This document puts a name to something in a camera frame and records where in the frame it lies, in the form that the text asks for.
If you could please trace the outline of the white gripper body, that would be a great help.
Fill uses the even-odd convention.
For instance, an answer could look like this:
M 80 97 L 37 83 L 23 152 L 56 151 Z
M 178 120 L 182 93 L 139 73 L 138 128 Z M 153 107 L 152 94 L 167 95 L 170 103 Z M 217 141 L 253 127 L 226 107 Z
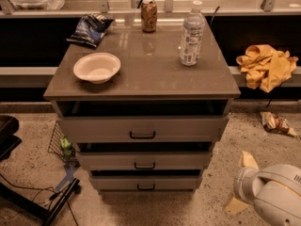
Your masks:
M 242 202 L 252 204 L 262 190 L 264 181 L 258 177 L 257 169 L 241 168 L 233 181 L 234 196 Z

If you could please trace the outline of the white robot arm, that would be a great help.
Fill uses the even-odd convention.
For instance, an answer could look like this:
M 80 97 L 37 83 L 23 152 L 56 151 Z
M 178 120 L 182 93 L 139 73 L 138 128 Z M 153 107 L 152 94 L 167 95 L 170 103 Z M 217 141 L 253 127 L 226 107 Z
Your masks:
M 249 205 L 271 226 L 301 226 L 301 169 L 287 164 L 260 169 L 253 155 L 242 151 L 225 211 L 234 215 Z

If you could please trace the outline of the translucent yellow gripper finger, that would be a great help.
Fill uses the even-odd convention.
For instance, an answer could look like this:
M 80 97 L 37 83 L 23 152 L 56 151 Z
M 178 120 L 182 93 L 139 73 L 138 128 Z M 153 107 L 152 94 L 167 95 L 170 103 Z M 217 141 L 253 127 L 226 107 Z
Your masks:
M 240 166 L 242 168 L 251 168 L 254 170 L 257 170 L 259 168 L 253 155 L 246 151 L 242 151 L 241 153 Z
M 242 202 L 241 200 L 232 196 L 226 203 L 225 211 L 229 214 L 234 215 L 247 209 L 247 207 L 248 207 L 248 203 Z

